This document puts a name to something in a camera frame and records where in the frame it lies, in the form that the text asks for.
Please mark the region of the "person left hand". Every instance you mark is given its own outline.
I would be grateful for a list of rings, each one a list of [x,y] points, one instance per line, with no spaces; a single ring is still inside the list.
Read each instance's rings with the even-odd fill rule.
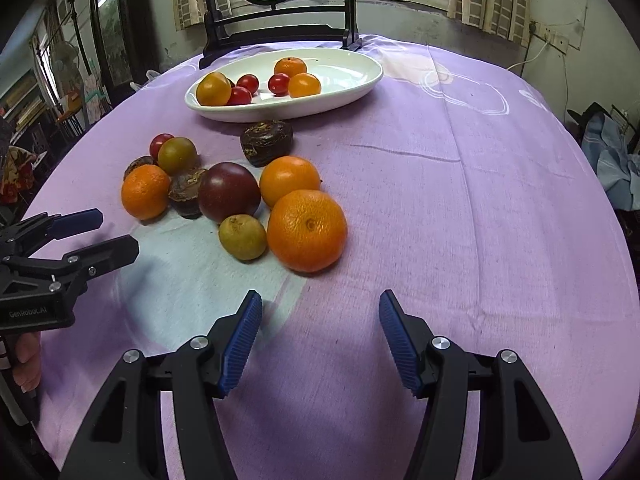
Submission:
[[[24,391],[34,391],[41,380],[40,333],[21,334],[15,341],[14,382]]]

